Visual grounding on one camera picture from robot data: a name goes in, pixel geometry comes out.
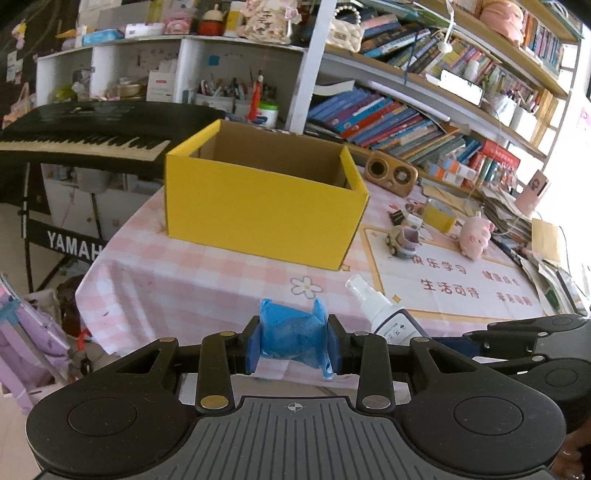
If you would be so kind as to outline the pink checkered tablecloth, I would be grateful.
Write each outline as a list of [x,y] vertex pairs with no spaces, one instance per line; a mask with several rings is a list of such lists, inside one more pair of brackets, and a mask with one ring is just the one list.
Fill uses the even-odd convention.
[[359,232],[337,271],[246,255],[168,237],[164,196],[154,194],[108,242],[76,292],[82,321],[110,354],[155,339],[199,343],[218,331],[240,331],[264,299],[310,311],[321,301],[349,331],[366,331],[346,280],[359,274],[407,309],[434,337],[459,336],[490,322],[535,318],[549,311],[526,273],[498,247],[464,257],[453,236],[425,227],[414,260],[390,255],[392,212],[424,204],[376,185]]

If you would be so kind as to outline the pink pig plush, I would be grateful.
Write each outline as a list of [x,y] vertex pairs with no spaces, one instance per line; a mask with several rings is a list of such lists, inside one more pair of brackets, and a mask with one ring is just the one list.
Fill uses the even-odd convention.
[[489,246],[494,230],[495,225],[486,218],[481,216],[468,218],[459,235],[461,253],[473,261],[480,259]]

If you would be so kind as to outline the black electronic keyboard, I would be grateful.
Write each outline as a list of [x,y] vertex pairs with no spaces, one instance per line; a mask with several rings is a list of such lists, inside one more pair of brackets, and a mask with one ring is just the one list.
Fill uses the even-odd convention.
[[1,169],[53,164],[161,179],[170,150],[224,118],[221,110],[190,104],[43,105],[1,131]]

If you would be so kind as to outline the brown retro radio speaker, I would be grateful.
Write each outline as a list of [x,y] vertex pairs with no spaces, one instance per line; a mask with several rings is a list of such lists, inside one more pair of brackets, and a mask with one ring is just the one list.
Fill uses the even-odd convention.
[[400,197],[408,197],[418,181],[418,170],[409,163],[381,151],[368,158],[363,176],[366,180]]

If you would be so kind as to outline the row of leaning books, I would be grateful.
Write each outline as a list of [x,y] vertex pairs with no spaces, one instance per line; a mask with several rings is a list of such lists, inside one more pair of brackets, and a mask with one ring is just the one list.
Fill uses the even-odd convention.
[[496,142],[380,91],[353,86],[318,100],[305,131],[370,154],[381,151],[459,187],[516,186],[520,160]]

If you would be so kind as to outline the white quilted handbag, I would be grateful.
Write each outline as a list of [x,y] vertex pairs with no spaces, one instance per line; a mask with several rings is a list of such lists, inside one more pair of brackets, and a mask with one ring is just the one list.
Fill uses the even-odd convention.
[[[353,15],[353,22],[346,21],[339,16],[343,12]],[[353,5],[341,5],[335,8],[329,23],[329,33],[325,44],[349,52],[359,53],[365,30],[362,26],[360,11]]]

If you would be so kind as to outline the red bottle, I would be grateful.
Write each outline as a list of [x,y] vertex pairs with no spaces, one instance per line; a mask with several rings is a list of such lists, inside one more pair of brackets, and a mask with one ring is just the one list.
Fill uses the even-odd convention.
[[259,71],[256,82],[253,83],[252,100],[250,100],[249,114],[247,118],[249,122],[256,122],[257,112],[259,111],[259,102],[263,94],[263,72]]

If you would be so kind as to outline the pink figure ornament plaque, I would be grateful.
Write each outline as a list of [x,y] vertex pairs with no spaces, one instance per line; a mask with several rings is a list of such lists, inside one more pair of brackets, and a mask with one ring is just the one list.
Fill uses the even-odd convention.
[[299,5],[293,0],[247,0],[238,34],[254,42],[290,45],[293,25],[301,22]]

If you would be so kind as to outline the grey purple toy car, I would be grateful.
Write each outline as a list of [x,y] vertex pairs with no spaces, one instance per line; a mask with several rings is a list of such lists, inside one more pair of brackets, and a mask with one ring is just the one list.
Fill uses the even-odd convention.
[[397,225],[387,234],[386,244],[392,256],[413,259],[421,246],[420,233],[416,228]]

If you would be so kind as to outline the white power adapter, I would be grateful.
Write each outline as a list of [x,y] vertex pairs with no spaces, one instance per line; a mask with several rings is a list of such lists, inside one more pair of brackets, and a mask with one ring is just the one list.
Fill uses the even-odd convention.
[[416,229],[416,230],[420,230],[423,226],[423,223],[424,223],[424,221],[421,217],[416,216],[411,213],[408,213],[405,216],[405,219],[403,220],[404,225],[406,225],[410,228]]

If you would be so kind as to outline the blue wrapper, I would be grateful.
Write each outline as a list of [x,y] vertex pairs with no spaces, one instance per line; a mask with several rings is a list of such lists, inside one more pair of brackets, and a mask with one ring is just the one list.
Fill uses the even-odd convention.
[[311,312],[264,299],[259,304],[263,328],[260,358],[296,361],[321,370],[322,377],[332,379],[335,373],[327,349],[328,317],[320,299],[315,299]]

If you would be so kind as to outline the yellow tape roll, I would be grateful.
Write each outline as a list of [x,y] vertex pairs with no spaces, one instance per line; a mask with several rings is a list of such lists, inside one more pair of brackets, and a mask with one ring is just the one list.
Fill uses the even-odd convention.
[[455,212],[445,203],[436,199],[429,199],[424,208],[424,223],[435,228],[442,234],[452,231],[457,221]]

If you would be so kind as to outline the white spray bottle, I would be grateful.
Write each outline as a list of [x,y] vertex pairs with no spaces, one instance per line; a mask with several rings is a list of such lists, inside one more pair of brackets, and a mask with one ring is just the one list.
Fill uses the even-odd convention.
[[349,277],[346,289],[358,300],[363,315],[370,321],[370,331],[385,338],[388,344],[409,346],[413,338],[429,337],[404,307],[394,304],[361,275]]

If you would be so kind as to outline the white bookshelf unit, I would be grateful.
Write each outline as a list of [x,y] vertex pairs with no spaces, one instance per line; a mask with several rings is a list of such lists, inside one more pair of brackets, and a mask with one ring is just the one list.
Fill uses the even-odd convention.
[[[565,53],[531,2],[485,1],[479,17],[454,1],[318,1],[304,42],[238,34],[246,1],[82,1],[62,48],[36,62],[38,105],[147,101],[207,106],[249,122],[253,83],[274,102],[276,128],[305,131],[318,100],[353,86],[380,91],[546,164],[570,94]],[[335,8],[353,5],[359,53],[325,44]]]

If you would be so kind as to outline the black binder clip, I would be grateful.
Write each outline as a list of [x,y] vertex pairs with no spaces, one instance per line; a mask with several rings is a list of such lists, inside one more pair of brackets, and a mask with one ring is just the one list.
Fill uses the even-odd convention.
[[389,213],[389,218],[394,226],[399,226],[405,221],[406,216],[402,210],[396,210]]

